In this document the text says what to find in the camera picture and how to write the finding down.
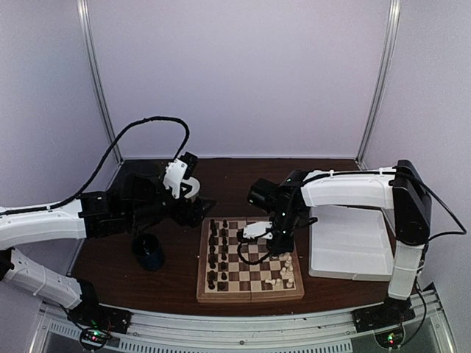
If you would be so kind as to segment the wooden chess board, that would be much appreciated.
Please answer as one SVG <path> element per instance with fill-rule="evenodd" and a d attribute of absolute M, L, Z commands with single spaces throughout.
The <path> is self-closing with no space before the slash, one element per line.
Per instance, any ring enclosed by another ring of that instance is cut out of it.
<path fill-rule="evenodd" d="M 210 220 L 214 219 L 217 225 L 216 268 L 209 266 Z M 227 230 L 227 259 L 221 259 L 222 238 L 219 234 L 224 219 L 227 219 L 229 228 Z M 238 231 L 246 225 L 256 221 L 268 221 L 267 217 L 231 217 L 231 218 L 206 218 L 202 222 L 202 232 L 199 245 L 199 269 L 196 288 L 196 300 L 204 304 L 226 304 L 226 303 L 267 303 L 283 302 L 302 299 L 305 295 L 299 258 L 296 252 L 287 253 L 293 258 L 294 288 L 276 289 L 267 285 L 266 279 L 272 279 L 273 270 L 278 270 L 279 257 L 267 257 L 267 240 L 259 238 L 248 243 L 238 242 Z M 221 270 L 220 263 L 226 262 L 227 269 Z M 214 280 L 215 288 L 208 288 L 208 273 L 214 271 L 217 278 Z M 221 279 L 221 273 L 225 272 L 226 280 Z M 218 289 L 218 283 L 225 282 L 225 290 Z"/>

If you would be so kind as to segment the white plastic compartment tray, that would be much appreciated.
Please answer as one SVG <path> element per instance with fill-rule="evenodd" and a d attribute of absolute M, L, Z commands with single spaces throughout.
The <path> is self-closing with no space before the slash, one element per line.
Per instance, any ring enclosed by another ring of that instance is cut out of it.
<path fill-rule="evenodd" d="M 393 254 L 383 213 L 343 206 L 311 209 L 308 273 L 312 277 L 388 282 Z"/>

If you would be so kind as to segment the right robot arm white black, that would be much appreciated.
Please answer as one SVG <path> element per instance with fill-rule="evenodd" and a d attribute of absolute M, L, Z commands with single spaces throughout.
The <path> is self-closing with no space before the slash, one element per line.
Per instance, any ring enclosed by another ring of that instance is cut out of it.
<path fill-rule="evenodd" d="M 431 192 L 414 165 L 366 171 L 292 171 L 259 179 L 248 202 L 269 220 L 246 225 L 239 243 L 264 239 L 270 255 L 291 253 L 294 233 L 310 232 L 312 277 L 387 281 L 377 317 L 393 324 L 410 304 L 431 231 Z"/>

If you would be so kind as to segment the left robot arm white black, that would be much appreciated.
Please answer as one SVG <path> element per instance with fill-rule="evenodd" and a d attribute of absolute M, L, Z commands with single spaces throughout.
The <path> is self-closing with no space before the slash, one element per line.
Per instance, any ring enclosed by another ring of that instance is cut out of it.
<path fill-rule="evenodd" d="M 157 176 L 129 173 L 103 192 L 84 193 L 53 207 L 1 212 L 1 280 L 62 305 L 91 327 L 101 325 L 105 309 L 92 283 L 66 277 L 29 259 L 18 246 L 57 239 L 96 239 L 153 227 L 166 218 L 197 227 L 215 201 L 199 197 L 199 181 L 190 176 L 165 185 Z"/>

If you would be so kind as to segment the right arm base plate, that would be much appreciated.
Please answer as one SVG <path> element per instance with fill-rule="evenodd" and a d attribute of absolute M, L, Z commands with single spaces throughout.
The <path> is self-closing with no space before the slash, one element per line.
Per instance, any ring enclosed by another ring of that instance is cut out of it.
<path fill-rule="evenodd" d="M 411 307 L 399 308 L 385 303 L 356 309 L 352 312 L 356 332 L 383 329 L 399 325 L 416 317 Z"/>

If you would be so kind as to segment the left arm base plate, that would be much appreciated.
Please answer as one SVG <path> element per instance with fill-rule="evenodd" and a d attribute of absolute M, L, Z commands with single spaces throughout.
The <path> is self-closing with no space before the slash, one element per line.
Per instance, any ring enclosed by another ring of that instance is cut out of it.
<path fill-rule="evenodd" d="M 67 310 L 69 318 L 81 327 L 93 327 L 106 332 L 126 334 L 132 313 L 128 310 L 98 305 Z"/>

